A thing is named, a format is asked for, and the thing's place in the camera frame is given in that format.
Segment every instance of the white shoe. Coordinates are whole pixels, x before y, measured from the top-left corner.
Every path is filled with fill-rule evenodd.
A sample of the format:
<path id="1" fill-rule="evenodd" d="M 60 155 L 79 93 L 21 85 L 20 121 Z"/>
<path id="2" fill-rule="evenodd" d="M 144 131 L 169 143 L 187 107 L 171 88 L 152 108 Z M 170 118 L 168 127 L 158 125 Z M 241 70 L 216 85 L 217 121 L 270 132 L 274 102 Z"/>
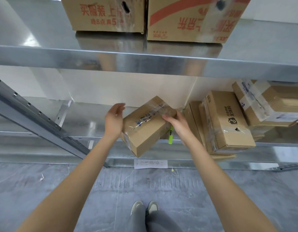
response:
<path id="1" fill-rule="evenodd" d="M 136 209 L 136 207 L 138 205 L 144 205 L 141 201 L 136 201 L 134 204 L 133 204 L 133 207 L 131 208 L 131 214 L 133 213 L 133 211 Z"/>
<path id="2" fill-rule="evenodd" d="M 157 202 L 155 201 L 151 201 L 147 207 L 147 213 L 150 214 L 154 211 L 158 211 L 159 210 L 159 205 Z"/>

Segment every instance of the pant leg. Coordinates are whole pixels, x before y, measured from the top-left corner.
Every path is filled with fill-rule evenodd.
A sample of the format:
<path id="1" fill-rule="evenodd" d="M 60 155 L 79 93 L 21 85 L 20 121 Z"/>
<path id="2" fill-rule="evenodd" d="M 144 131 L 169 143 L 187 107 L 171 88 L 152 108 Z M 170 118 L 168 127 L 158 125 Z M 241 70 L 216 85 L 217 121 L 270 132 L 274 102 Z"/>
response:
<path id="1" fill-rule="evenodd" d="M 147 232 L 145 218 L 146 207 L 138 205 L 128 220 L 125 232 Z"/>
<path id="2" fill-rule="evenodd" d="M 148 232 L 182 232 L 180 227 L 164 211 L 154 211 L 146 216 Z"/>

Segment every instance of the paper sheet on shelf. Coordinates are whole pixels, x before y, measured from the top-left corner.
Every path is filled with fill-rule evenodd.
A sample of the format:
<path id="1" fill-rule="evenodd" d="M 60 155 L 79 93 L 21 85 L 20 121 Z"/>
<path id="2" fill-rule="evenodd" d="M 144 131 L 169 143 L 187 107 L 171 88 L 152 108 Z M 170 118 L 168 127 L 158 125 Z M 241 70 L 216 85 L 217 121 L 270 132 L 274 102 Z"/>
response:
<path id="1" fill-rule="evenodd" d="M 167 160 L 134 160 L 134 169 L 166 169 L 168 168 Z"/>

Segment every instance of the gray floor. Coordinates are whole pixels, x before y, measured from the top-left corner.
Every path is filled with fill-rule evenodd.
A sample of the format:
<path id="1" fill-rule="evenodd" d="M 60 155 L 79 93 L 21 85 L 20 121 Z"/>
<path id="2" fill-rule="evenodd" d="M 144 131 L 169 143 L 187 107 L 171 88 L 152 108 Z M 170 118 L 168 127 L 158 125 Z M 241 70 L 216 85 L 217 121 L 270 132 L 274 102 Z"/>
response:
<path id="1" fill-rule="evenodd" d="M 0 232 L 15 230 L 74 167 L 0 164 Z M 279 231 L 298 231 L 298 170 L 227 173 Z M 184 231 L 223 231 L 196 170 L 133 168 L 101 171 L 75 231 L 121 231 L 136 200 L 158 201 Z"/>

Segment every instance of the green highlighter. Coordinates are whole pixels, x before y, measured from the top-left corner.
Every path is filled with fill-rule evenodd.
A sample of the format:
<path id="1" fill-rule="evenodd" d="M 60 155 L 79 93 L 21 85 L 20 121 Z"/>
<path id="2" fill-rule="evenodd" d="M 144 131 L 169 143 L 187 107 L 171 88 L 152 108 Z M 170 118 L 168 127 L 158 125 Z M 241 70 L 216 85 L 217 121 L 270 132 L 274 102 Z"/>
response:
<path id="1" fill-rule="evenodd" d="M 173 138 L 173 135 L 172 135 L 172 133 L 173 133 L 173 131 L 174 131 L 174 127 L 173 127 L 173 126 L 171 126 L 171 127 L 170 127 L 170 131 L 169 131 L 169 139 L 168 139 L 168 144 L 172 144 L 172 138 Z"/>

